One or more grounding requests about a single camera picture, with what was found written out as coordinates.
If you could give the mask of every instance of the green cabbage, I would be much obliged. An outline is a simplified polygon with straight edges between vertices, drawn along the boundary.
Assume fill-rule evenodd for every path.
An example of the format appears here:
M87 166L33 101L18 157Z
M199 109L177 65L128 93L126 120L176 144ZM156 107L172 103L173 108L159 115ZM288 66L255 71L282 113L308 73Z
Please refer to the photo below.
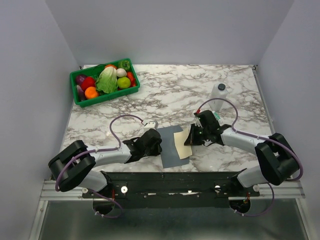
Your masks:
M96 90L106 94L113 93L117 90L117 74L113 66L106 67L99 75L95 82Z

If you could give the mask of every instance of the red tomato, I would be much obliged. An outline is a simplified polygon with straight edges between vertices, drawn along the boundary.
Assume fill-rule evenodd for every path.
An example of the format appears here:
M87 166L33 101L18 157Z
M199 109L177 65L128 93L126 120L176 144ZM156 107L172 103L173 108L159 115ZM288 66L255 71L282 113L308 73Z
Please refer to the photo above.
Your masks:
M96 81L93 77L88 76L84 79L83 83L80 85L81 89L85 92L89 87L96 87Z

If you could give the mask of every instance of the yellow paper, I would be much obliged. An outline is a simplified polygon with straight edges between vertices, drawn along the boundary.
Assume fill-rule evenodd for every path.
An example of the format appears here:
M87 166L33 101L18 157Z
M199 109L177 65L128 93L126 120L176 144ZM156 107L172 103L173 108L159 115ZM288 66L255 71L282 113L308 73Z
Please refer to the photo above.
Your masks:
M186 128L181 132L175 132L174 134L174 145L178 152L180 159L185 159L192 155L191 146L185 146L184 143L188 138L189 130Z

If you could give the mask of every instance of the bottle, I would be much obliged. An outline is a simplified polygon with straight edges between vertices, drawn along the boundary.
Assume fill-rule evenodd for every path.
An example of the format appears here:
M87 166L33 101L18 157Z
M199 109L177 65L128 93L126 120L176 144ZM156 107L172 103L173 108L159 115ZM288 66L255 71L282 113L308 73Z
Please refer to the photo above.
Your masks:
M226 85L219 82L213 86L210 99L213 99L213 98L225 99L227 95L228 95L228 91L226 89ZM209 102L211 109L215 112L219 111L223 104L224 104L223 100L212 100Z

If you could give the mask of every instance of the green basket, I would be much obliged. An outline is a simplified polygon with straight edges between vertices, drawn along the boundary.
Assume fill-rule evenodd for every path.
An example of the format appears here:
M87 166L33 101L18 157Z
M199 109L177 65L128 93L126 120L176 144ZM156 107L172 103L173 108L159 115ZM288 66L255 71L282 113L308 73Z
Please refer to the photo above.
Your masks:
M109 93L109 94L104 94L92 99L87 99L84 101L80 101L79 96L78 96L78 91L77 91L77 85L76 85L76 76L78 76L79 74L84 74L88 77L93 77L94 79L98 79L100 73L105 69L105 66L108 64L112 64L115 65L116 67L118 67L118 63L123 61L123 60L129 60L130 62L130 72L133 73L133 76L135 78L135 84L136 86L133 87L129 87L126 89L122 89L122 90L117 90L115 92ZM133 94L138 92L139 88L140 88L140 82L138 80L137 74L135 72L134 67L132 66L132 62L129 58L124 58L118 61L113 61L113 62L109 62L106 64L100 64L98 66L93 66L90 68L86 68L83 70L79 70L79 71L74 71L72 73L70 73L70 81L71 81L71 87L72 87L72 92L73 92L73 98L74 98L74 102L75 104L79 105L80 107L84 108L87 106L91 106L93 104L99 104L102 103L104 101L108 101L111 99L115 99L118 97L122 97L125 95L129 95L129 94Z

